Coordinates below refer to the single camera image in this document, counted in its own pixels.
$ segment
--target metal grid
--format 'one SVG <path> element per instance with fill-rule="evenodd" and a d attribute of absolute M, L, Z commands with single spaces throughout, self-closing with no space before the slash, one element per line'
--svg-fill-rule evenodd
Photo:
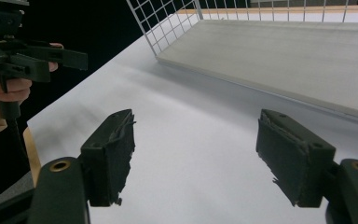
<path fill-rule="evenodd" d="M 155 55 L 199 20 L 358 22 L 358 0 L 127 0 L 127 3 Z"/>

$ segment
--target white wire grid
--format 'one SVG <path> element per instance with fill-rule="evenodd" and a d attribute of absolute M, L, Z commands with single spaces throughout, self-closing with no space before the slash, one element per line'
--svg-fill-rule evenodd
<path fill-rule="evenodd" d="M 158 55 L 199 20 L 358 22 L 358 2 L 350 1 L 320 0 L 319 5 L 315 4 L 317 0 L 127 0 L 127 3 Z"/>

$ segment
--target table surface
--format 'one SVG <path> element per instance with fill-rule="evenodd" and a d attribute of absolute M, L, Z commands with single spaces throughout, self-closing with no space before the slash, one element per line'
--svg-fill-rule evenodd
<path fill-rule="evenodd" d="M 91 223 L 325 223 L 293 207 L 257 156 L 262 108 L 282 112 L 358 159 L 358 123 L 261 91 L 158 63 L 141 37 L 28 121 L 42 165 L 77 157 L 107 116 L 131 108 L 136 149 L 121 206 Z"/>

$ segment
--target white table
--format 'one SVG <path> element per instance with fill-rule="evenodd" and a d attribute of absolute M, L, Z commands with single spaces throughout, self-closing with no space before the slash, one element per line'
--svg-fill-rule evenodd
<path fill-rule="evenodd" d="M 159 64 L 141 37 L 29 120 L 43 164 L 77 157 L 117 111 L 131 108 L 136 149 L 122 206 L 90 208 L 91 223 L 325 223 L 293 207 L 257 156 L 262 108 L 282 112 L 358 159 L 358 123 L 213 77 Z"/>

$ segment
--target wooden edge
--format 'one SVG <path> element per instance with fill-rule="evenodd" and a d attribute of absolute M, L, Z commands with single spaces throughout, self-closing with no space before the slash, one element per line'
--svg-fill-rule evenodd
<path fill-rule="evenodd" d="M 275 14 L 279 13 L 343 13 L 346 11 L 347 13 L 358 13 L 358 6 L 334 6 L 334 7 L 261 7 L 261 8 L 210 8 L 210 9 L 203 9 L 202 14 L 235 14 L 235 13 L 272 13 Z M 181 9 L 178 10 L 178 14 L 195 14 L 197 11 L 195 9 Z"/>
<path fill-rule="evenodd" d="M 23 132 L 25 147 L 27 149 L 28 160 L 31 167 L 31 175 L 34 181 L 34 187 L 36 187 L 37 178 L 39 177 L 41 164 L 39 160 L 39 156 L 37 155 L 36 145 L 34 143 L 34 139 L 31 135 L 31 131 L 29 128 L 26 128 Z"/>

